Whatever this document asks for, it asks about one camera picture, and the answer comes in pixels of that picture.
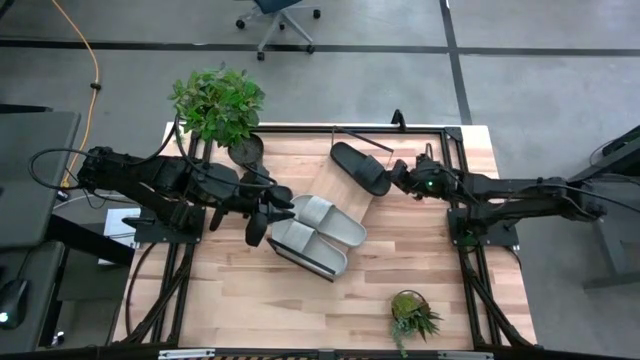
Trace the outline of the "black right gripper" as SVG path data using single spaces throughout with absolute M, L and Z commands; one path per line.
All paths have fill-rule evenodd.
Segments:
M 392 168 L 392 174 L 403 175 L 407 169 L 406 162 L 398 159 Z M 416 157 L 416 165 L 406 177 L 392 176 L 391 182 L 398 189 L 407 189 L 416 200 L 424 197 L 450 200 L 457 188 L 455 175 L 426 154 Z

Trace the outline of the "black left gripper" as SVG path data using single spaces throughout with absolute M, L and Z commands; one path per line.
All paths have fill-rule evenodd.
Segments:
M 268 202 L 281 209 L 294 207 L 291 202 L 292 190 L 283 185 L 274 186 L 274 180 L 269 172 L 245 172 L 240 178 L 240 184 L 234 211 L 241 213 L 244 218 L 259 216 L 265 224 L 272 224 L 296 216 L 289 210 L 269 210 Z

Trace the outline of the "black slide sandal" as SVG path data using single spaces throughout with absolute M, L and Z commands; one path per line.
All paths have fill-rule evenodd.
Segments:
M 330 150 L 331 159 L 361 188 L 377 197 L 385 196 L 391 181 L 383 165 L 371 155 L 365 155 L 347 143 L 337 142 Z

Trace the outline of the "grey slide sandal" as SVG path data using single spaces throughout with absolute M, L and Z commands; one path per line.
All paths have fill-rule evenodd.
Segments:
M 281 257 L 333 282 L 348 264 L 346 254 L 331 245 L 315 229 L 294 219 L 276 222 L 269 245 Z
M 360 246 L 367 230 L 330 201 L 316 195 L 299 195 L 291 200 L 295 219 L 342 245 Z

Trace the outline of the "black-framed wooden shoe shelf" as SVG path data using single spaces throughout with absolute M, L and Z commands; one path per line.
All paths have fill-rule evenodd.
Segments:
M 266 164 L 273 166 L 275 173 L 282 175 L 286 184 L 293 188 L 293 198 L 299 195 L 316 195 L 324 198 L 367 230 L 363 220 L 377 196 L 361 188 L 331 159 L 331 147 L 337 142 L 347 143 L 365 155 L 373 156 L 385 169 L 396 152 L 394 143 L 385 135 L 355 132 L 351 129 L 332 129 L 328 133 L 276 134 L 267 137 Z M 334 280 L 336 281 L 351 270 L 352 256 L 365 244 L 368 239 L 368 230 L 364 242 L 354 248 L 342 245 L 324 235 L 321 236 L 346 254 L 347 268 Z M 308 271 L 279 256 L 270 245 L 269 247 L 278 259 L 300 270 Z

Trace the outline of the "leafy green potted plant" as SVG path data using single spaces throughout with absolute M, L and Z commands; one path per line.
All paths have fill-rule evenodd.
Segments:
M 169 95 L 178 128 L 225 148 L 238 166 L 255 166 L 263 160 L 264 144 L 254 130 L 265 98 L 245 71 L 225 66 L 191 72 L 172 84 Z

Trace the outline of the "small potted succulent plant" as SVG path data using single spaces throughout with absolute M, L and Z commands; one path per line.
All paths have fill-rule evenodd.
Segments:
M 390 302 L 393 322 L 391 337 L 403 359 L 408 357 L 404 339 L 418 334 L 424 342 L 428 335 L 440 332 L 440 315 L 433 311 L 426 299 L 415 290 L 403 290 L 397 293 Z

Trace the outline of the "white flat box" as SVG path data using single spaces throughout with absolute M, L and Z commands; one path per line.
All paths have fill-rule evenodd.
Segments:
M 140 244 L 135 241 L 136 229 L 124 222 L 125 218 L 137 218 L 141 209 L 118 208 L 107 211 L 103 235 L 121 245 L 138 249 Z

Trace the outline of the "wheeled office chair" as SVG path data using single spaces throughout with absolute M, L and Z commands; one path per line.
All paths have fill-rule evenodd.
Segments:
M 257 45 L 256 58 L 258 61 L 265 60 L 264 48 L 271 40 L 276 29 L 285 30 L 287 27 L 292 28 L 306 42 L 305 52 L 309 55 L 316 50 L 312 37 L 300 26 L 300 24 L 291 16 L 290 10 L 311 9 L 312 16 L 318 20 L 322 16 L 319 5 L 300 5 L 303 0 L 252 0 L 255 6 L 243 15 L 240 15 L 235 21 L 235 26 L 239 30 L 243 30 L 247 23 L 254 18 L 270 17 L 272 19 L 269 29 L 266 31 L 261 42 Z

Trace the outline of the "grey metal desk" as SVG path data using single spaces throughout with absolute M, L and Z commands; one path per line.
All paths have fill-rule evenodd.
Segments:
M 607 274 L 583 288 L 640 284 L 640 125 L 594 150 L 589 166 L 573 178 L 592 181 L 616 201 L 594 223 Z

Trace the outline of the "dark grey desk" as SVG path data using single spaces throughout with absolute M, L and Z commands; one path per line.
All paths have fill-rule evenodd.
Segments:
M 0 355 L 32 352 L 52 342 L 60 311 L 56 299 L 59 273 L 65 256 L 65 247 L 59 242 L 0 251 L 0 288 L 14 279 L 29 281 L 25 319 L 16 329 L 0 329 Z

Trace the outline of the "black desk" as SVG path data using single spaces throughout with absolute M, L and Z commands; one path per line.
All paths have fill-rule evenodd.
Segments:
M 0 114 L 0 249 L 43 240 L 79 123 L 74 112 Z

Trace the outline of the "black computer mouse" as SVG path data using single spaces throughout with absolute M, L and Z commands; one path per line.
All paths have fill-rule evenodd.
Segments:
M 13 330 L 26 316 L 29 281 L 14 279 L 0 288 L 0 329 Z

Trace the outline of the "black aluminium rig frame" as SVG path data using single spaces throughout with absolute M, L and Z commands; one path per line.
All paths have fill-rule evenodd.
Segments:
M 411 166 L 414 157 L 432 144 L 434 158 L 462 168 L 499 177 L 486 126 L 422 126 L 406 133 L 374 126 L 394 143 L 392 160 Z M 267 137 L 276 134 L 328 133 L 311 126 L 277 126 L 262 132 L 264 164 Z M 244 243 L 246 220 L 229 214 L 213 233 L 205 230 L 196 246 L 178 342 L 181 347 L 272 348 L 287 350 L 396 350 L 390 335 L 389 301 L 409 289 L 422 294 L 444 321 L 440 332 L 405 341 L 409 350 L 470 350 L 473 348 L 459 256 L 447 229 L 447 203 L 412 200 L 393 187 L 376 197 L 365 215 L 369 236 L 352 256 L 345 276 L 329 282 L 280 259 L 263 241 Z M 528 341 L 536 335 L 520 266 L 512 253 L 485 248 L 492 293 L 512 325 Z

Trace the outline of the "silver metal bracket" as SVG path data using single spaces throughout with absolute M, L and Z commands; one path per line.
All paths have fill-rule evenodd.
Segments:
M 494 355 L 475 351 L 439 351 L 437 360 L 494 360 Z
M 171 349 L 160 351 L 157 360 L 210 360 L 215 357 L 214 348 Z

